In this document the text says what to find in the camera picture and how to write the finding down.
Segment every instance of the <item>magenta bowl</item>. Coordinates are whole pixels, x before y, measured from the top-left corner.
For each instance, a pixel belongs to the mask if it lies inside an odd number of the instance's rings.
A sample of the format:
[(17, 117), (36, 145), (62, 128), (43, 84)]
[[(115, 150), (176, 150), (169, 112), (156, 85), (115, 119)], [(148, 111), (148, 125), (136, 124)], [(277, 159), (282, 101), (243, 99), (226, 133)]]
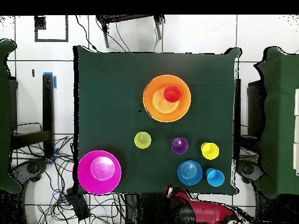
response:
[(111, 153), (95, 150), (81, 158), (78, 166), (80, 185), (91, 194), (107, 194), (119, 184), (121, 168)]

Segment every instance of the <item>floor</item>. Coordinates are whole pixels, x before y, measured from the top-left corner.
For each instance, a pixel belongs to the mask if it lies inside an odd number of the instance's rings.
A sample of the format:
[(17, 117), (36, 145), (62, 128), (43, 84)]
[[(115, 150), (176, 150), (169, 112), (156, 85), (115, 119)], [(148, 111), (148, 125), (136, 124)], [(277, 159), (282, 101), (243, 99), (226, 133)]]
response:
[[(153, 51), (156, 53), (224, 53), (231, 47), (242, 49), (239, 59), (239, 77), (241, 78), (241, 124), (247, 125), (247, 95), (249, 82), (260, 79), (253, 65), (263, 57), (263, 51), (268, 46), (279, 46), (287, 53), (295, 53), (299, 49), (297, 32), (298, 22), (293, 15), (165, 15), (163, 26), (163, 41), (158, 41), (155, 35), (155, 23), (152, 17), (129, 20), (117, 24), (118, 31), (130, 51)], [(57, 88), (54, 89), (55, 109), (55, 139), (74, 133), (74, 72), (72, 46), (81, 45), (92, 49), (86, 36), (93, 46), (101, 52), (123, 51), (110, 37), (110, 48), (105, 47), (102, 31), (96, 24), (95, 16), (68, 17), (68, 42), (36, 43), (34, 42), (33, 16), (3, 16), (0, 17), (0, 39), (11, 39), (17, 44), (16, 51), (8, 57), (8, 67), (12, 76), (19, 82), (18, 88), (18, 124), (42, 124), (42, 74), (52, 72), (57, 78)], [(39, 30), (39, 39), (65, 39), (65, 16), (47, 16), (47, 29)], [(109, 34), (127, 49), (117, 33), (116, 25), (109, 26)], [(19, 127), (19, 132), (39, 130), (38, 125)], [(246, 134), (246, 127), (241, 128)], [(69, 145), (65, 145), (63, 153), (71, 154)], [(12, 166), (23, 162), (28, 155), (19, 150), (14, 153)], [(59, 185), (57, 171), (52, 164), (47, 170), (53, 187)], [(71, 172), (64, 172), (65, 187), (72, 186)], [(37, 183), (30, 183), (26, 192), (26, 214), (28, 224), (37, 224), (41, 217), (40, 209), (46, 210), (51, 204), (53, 190), (46, 174)], [(254, 216), (255, 198), (251, 185), (246, 185), (236, 175), (235, 186), (239, 189), (236, 195), (199, 195), (199, 199), (235, 205)], [(112, 223), (123, 224), (120, 217), (111, 218), (117, 213), (113, 195), (87, 196), (89, 207), (94, 215), (105, 215)], [(104, 224), (104, 221), (93, 217), (69, 224)], [(66, 224), (65, 221), (55, 224)]]

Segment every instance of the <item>green tablecloth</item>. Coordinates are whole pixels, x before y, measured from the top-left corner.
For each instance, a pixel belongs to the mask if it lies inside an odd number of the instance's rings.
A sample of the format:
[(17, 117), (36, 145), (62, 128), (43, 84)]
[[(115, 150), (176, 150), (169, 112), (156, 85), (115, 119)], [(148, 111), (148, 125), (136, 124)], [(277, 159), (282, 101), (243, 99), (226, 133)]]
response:
[(266, 123), (261, 137), (261, 165), (266, 174), (256, 185), (267, 197), (299, 194), (299, 176), (293, 169), (295, 90), (299, 88), (299, 55), (267, 48), (256, 65), (267, 91)]
[[(94, 53), (78, 46), (79, 159), (93, 150), (117, 157), (122, 175), (116, 193), (161, 193), (168, 184), (185, 187), (177, 177), (179, 165), (195, 160), (203, 168), (221, 170), (221, 187), (201, 181), (188, 187), (195, 193), (233, 194), (231, 185), (234, 61), (240, 51), (220, 54)], [(175, 75), (191, 91), (189, 111), (178, 121), (162, 123), (144, 110), (142, 94), (156, 76)], [(146, 131), (152, 144), (138, 149), (136, 133)], [(187, 139), (182, 155), (171, 150), (176, 136)], [(203, 142), (220, 148), (215, 160), (200, 151)]]
[(21, 186), (9, 175), (11, 168), (11, 99), (7, 57), (14, 51), (16, 44), (10, 40), (0, 40), (0, 190), (19, 193)]

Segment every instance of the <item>orange bowl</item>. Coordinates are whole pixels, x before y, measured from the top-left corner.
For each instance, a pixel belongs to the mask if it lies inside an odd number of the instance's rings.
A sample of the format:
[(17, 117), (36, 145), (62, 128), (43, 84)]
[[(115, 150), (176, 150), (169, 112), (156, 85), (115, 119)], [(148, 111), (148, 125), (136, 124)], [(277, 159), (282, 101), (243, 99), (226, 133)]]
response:
[[(180, 99), (168, 102), (164, 98), (164, 90), (171, 85), (177, 86), (181, 91)], [(172, 75), (161, 75), (154, 78), (143, 93), (143, 105), (147, 113), (159, 122), (174, 122), (182, 118), (191, 104), (191, 93), (187, 84)]]

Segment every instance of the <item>blue bowl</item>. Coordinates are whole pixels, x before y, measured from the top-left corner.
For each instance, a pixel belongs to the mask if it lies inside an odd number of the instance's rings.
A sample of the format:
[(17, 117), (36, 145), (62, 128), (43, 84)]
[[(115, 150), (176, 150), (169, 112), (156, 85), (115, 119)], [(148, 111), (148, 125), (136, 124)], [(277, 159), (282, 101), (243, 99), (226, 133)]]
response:
[(178, 177), (180, 182), (187, 186), (197, 184), (203, 176), (203, 169), (194, 160), (183, 162), (178, 168)]

